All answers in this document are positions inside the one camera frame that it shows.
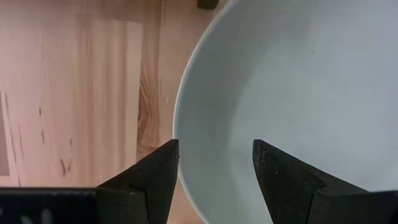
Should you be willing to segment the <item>light blue plate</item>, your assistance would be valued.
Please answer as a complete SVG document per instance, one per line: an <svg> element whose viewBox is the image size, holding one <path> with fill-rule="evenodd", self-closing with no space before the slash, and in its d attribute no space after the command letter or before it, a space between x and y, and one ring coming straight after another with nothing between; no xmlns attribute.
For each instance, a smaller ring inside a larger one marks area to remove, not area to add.
<svg viewBox="0 0 398 224"><path fill-rule="evenodd" d="M272 224L261 139L368 191L398 190L398 0L236 0L178 91L180 178L205 224Z"/></svg>

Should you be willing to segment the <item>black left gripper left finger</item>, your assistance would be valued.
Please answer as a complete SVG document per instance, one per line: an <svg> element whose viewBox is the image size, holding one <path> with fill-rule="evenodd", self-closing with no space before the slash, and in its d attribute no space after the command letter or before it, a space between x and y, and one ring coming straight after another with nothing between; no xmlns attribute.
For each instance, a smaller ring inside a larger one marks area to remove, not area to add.
<svg viewBox="0 0 398 224"><path fill-rule="evenodd" d="M100 224L166 224L178 176L172 139L98 186Z"/></svg>

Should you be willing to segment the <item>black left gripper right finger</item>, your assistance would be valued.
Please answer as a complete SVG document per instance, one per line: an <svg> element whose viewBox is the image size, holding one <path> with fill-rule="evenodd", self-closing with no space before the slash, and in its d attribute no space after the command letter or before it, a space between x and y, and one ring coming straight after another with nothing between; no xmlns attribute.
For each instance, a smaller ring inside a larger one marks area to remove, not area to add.
<svg viewBox="0 0 398 224"><path fill-rule="evenodd" d="M256 178L274 224L307 224L314 193L365 193L349 182L256 139L252 146Z"/></svg>

